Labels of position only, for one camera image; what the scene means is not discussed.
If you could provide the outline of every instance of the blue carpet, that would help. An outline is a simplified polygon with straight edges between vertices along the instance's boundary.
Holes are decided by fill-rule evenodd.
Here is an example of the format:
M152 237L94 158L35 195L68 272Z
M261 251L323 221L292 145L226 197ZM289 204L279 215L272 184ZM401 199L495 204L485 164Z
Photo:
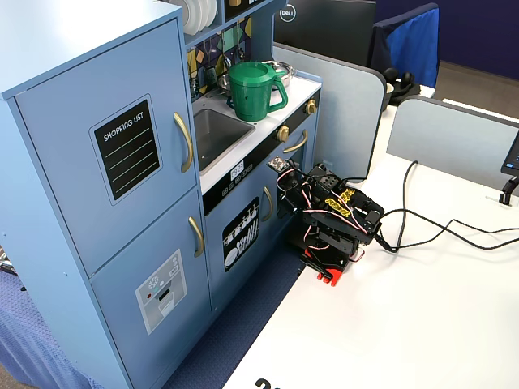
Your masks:
M282 244L269 253L163 389L222 388L298 278L299 265L298 254Z

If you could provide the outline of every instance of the cabinet shelf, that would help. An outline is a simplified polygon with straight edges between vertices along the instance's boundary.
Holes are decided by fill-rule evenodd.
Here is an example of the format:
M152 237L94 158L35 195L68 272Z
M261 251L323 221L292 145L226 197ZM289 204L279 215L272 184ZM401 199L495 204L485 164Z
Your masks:
M243 12L240 15L235 16L226 22L224 21L223 23L218 23L219 19L225 20L225 15L223 15L224 11L223 11L223 4L222 4L221 9L219 10L219 13L222 13L222 15L217 15L217 17L215 18L215 22L213 24L211 24L209 27L204 28L202 31L198 31L195 35L184 34L184 41L186 42L186 50L189 50L191 47L199 44L202 41L205 41L206 39L208 39L210 36L213 36L217 32L225 30L229 26L236 24L236 22L238 22L240 19L243 19L243 18L247 17L248 15L253 14L258 9L263 8L264 6L267 6L268 4L270 4L273 1L274 0L264 0L260 4L257 4L256 6L249 8L248 10L246 10L245 12Z

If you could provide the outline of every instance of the floor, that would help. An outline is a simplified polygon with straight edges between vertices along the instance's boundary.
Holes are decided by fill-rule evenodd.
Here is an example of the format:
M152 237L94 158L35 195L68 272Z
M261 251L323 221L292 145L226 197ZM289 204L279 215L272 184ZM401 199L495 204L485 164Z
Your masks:
M284 244L267 253L163 389L221 389L298 278L300 263ZM28 388L0 365L0 389Z
M435 99L450 99L519 118L519 81L440 63Z

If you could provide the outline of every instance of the tile backsplash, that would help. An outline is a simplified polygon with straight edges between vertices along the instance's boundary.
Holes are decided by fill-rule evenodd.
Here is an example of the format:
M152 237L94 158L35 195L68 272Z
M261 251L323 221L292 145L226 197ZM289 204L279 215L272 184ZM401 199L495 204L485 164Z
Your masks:
M187 53L187 68L190 73L190 85L198 79L199 93L191 94L193 100L198 99L210 90L217 88L210 85L208 73L214 68L217 77L224 74L227 68L224 55L234 64L241 60L250 61L252 56L252 18L247 16L235 25L200 42Z

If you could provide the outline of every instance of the sticker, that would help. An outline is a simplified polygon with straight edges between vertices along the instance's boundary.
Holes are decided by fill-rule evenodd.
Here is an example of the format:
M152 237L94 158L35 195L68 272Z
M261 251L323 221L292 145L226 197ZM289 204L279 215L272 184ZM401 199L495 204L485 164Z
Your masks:
M334 199L326 199L324 202L344 217L348 217L350 215L350 211L341 207L341 205Z
M260 233L260 198L256 197L224 228L224 268L229 269L249 250Z
M237 164L234 169L230 171L230 181L233 181L240 173L245 169L245 165L243 161Z
M114 200L161 167L148 98L104 120L93 130Z
M341 193L341 199L346 201L347 203L351 200L351 196L353 196L355 193L355 190L353 189L346 189L344 192Z
M180 249L136 289L135 295L150 335L187 295Z

